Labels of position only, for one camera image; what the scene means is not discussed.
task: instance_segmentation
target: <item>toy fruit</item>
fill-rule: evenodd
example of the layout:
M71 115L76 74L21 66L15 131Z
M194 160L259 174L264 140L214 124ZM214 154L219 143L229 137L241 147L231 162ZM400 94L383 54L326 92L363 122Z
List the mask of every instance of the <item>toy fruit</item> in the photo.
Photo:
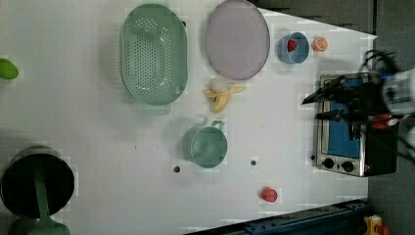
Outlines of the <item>toy fruit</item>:
M6 59L0 59L0 77L4 79L14 79L18 77L18 68Z
M296 50L296 48L297 48L297 42L293 39L288 40L288 45L287 45L288 52L292 52Z
M324 37L317 37L312 42L312 48L316 52L324 52L325 50L327 50L328 47L329 47L329 43Z
M229 88L227 84L220 81L217 78L214 78L209 83L210 89L205 90L205 95L214 99L212 111L215 114L222 112L229 103L229 98L233 93L239 93L245 90L245 87L231 87Z
M278 198L277 191L272 188L264 188L260 193L260 197L268 203L275 203Z

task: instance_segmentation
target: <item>black pot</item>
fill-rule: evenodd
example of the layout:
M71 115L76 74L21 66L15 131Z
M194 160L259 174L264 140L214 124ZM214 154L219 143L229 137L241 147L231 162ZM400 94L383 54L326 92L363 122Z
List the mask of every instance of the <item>black pot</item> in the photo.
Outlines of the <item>black pot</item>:
M73 172L63 160L51 153L53 151L49 149L46 154L14 158L0 186L1 199L10 212L21 217L40 217L34 185L34 160L43 164L49 214L60 211L68 203L74 189Z

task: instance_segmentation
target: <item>green handle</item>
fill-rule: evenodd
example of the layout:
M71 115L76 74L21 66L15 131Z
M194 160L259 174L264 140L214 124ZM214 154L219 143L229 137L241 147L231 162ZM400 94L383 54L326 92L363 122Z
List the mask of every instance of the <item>green handle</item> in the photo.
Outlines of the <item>green handle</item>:
M216 120L214 122L211 123L211 127L216 127L220 130L222 130L223 126L225 125L225 122L221 121L221 120Z
M34 173L34 185L36 188L37 204L40 213L39 226L53 225L49 217L48 196L46 195L45 177L43 172L43 163L39 158L34 157L32 159L33 173Z

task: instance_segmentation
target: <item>blue cup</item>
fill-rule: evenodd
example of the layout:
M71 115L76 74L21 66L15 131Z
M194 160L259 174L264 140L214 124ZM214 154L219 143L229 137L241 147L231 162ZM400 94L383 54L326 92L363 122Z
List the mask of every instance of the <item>blue cup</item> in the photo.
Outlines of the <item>blue cup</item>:
M297 42L297 48L291 52L288 51L288 41L290 39ZM310 48L304 34L295 32L283 37L283 39L278 42L277 50L278 57L282 62L287 64L300 64L307 59Z
M225 159L228 141L222 128L223 121L216 120L211 126L196 125L185 135L182 149L185 158L203 168L213 168Z

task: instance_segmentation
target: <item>white table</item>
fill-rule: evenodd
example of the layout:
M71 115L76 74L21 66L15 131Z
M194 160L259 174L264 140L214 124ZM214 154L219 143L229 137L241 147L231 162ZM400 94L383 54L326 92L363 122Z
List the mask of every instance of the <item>white table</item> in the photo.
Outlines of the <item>white table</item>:
M75 172L76 189L54 218L71 234L181 234L367 197L366 178L312 165L314 111L300 102L320 74L357 71L374 36L261 10L271 35L268 61L238 83L247 91L214 115L202 90L220 75L208 63L203 33L221 0L161 0L187 22L189 81L170 114L154 117L118 72L120 26L143 2L157 1L0 5L0 56L21 70L17 79L0 81L2 171L26 147L59 151ZM293 31L324 36L330 49L285 65L275 45ZM228 154L220 166L202 170L183 160L180 141L190 126L215 119L226 123ZM264 186L279 193L275 204L259 199ZM13 221L3 205L0 214L6 225Z

